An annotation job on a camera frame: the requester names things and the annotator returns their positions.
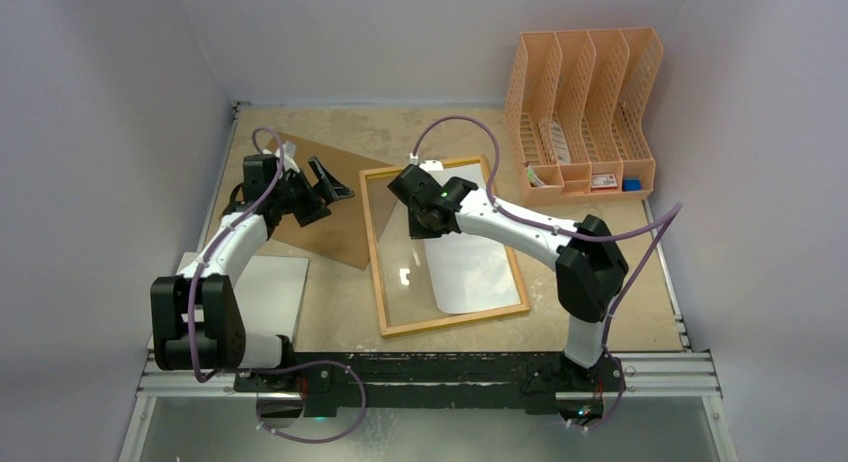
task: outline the plywood table surface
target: plywood table surface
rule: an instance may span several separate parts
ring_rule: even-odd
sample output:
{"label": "plywood table surface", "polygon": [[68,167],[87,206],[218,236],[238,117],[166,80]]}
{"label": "plywood table surface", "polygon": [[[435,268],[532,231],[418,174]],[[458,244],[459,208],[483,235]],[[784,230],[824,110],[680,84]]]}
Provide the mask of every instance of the plywood table surface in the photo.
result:
{"label": "plywood table surface", "polygon": [[[241,111],[207,241],[218,226],[230,191],[242,177],[242,159],[253,153],[250,134],[267,126],[390,165],[406,165],[409,151],[421,131],[433,120],[452,114],[476,117],[489,125],[501,141],[501,166],[496,188],[505,200],[519,202],[518,174],[499,109],[315,109],[247,108]],[[263,135],[266,144],[270,136]],[[463,121],[451,121],[431,131],[421,157],[444,159],[483,154],[494,163],[486,134]],[[587,214],[604,219],[613,233],[647,223],[640,202],[611,202],[534,208],[547,215],[582,220]],[[619,243],[631,268],[650,242],[641,236]],[[303,306],[295,337],[299,351],[542,351],[561,350],[568,331],[568,315],[559,305],[554,274],[521,254],[518,263],[532,310],[526,316],[483,321],[419,334],[383,339],[377,326],[370,265],[364,271],[269,240],[259,255],[308,257]],[[613,351],[681,350],[662,267],[656,255],[618,310],[609,340]]]}

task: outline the white wall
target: white wall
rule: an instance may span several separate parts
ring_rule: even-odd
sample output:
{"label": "white wall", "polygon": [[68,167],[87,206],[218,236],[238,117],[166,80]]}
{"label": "white wall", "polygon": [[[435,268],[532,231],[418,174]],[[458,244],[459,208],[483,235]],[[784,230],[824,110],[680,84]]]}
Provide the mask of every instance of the white wall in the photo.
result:
{"label": "white wall", "polygon": [[115,460],[228,100],[177,0],[0,0],[0,459]]}
{"label": "white wall", "polygon": [[181,0],[253,102],[503,103],[521,31],[653,25],[684,0]]}
{"label": "white wall", "polygon": [[688,0],[648,114],[655,213],[742,460],[848,453],[848,0]]}

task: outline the blue object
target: blue object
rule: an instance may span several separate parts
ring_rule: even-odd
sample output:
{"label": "blue object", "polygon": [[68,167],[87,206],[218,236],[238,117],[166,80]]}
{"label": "blue object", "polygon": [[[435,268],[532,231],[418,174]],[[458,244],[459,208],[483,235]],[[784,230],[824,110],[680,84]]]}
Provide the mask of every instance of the blue object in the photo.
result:
{"label": "blue object", "polygon": [[624,179],[624,182],[621,184],[621,190],[624,192],[642,190],[642,182],[639,182],[639,179]]}

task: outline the glass pane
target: glass pane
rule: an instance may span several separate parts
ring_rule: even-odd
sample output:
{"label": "glass pane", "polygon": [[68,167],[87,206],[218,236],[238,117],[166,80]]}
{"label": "glass pane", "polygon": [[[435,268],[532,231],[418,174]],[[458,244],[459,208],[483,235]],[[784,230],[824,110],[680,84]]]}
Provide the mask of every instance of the glass pane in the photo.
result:
{"label": "glass pane", "polygon": [[[409,238],[406,206],[387,187],[393,178],[379,177],[367,182],[389,325],[446,317],[448,314],[436,306],[424,242]],[[386,221],[382,231],[378,225],[381,220]]]}
{"label": "glass pane", "polygon": [[[252,399],[159,399],[141,460],[718,460],[700,398],[627,398],[614,419],[588,437],[565,429],[558,416],[518,410],[368,409],[355,432],[323,445],[255,430],[254,404]],[[355,415],[353,409],[340,409],[338,417],[301,419],[286,430],[327,437]]]}

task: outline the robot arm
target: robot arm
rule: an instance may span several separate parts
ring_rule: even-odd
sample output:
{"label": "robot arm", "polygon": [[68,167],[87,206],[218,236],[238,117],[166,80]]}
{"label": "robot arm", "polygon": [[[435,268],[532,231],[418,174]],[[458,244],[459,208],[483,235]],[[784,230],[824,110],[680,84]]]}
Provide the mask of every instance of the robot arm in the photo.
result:
{"label": "robot arm", "polygon": [[[459,177],[444,185],[433,174],[441,163],[408,165],[389,189],[409,209],[413,239],[435,238],[451,232],[496,240],[530,255],[555,271],[560,305],[570,316],[564,353],[578,365],[594,366],[603,351],[607,308],[621,291],[627,262],[614,242],[589,243],[515,222],[492,207],[485,190]],[[525,219],[559,226],[586,235],[610,235],[606,224],[587,216],[582,222],[555,219],[509,202],[495,203]]]}
{"label": "robot arm", "polygon": [[[245,330],[233,287],[248,261],[271,237],[283,215],[292,214],[301,227],[330,215],[333,202],[353,197],[353,191],[336,180],[317,158],[309,159],[318,182],[310,185],[288,155],[287,170],[277,177],[279,153],[245,157],[242,202],[232,202],[224,211],[220,243],[207,245],[200,255],[175,276],[159,277],[150,289],[153,317],[153,352],[163,370],[190,369],[187,326],[189,282],[198,266],[196,307],[203,309],[203,321],[196,324],[201,368],[277,367],[288,341],[284,337],[251,334]],[[237,226],[244,214],[269,185],[273,191],[255,212]]]}

